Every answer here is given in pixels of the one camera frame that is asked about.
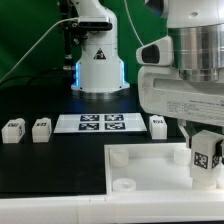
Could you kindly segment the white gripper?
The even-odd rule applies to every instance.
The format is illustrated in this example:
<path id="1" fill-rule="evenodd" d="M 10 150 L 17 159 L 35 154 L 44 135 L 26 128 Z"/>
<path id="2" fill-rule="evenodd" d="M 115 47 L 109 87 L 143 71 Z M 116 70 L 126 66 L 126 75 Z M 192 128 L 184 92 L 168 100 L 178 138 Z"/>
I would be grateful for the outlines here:
<path id="1" fill-rule="evenodd" d="M 142 66 L 138 92 L 145 112 L 178 119 L 187 148 L 191 136 L 185 120 L 224 127 L 224 83 L 184 81 L 172 67 Z"/>

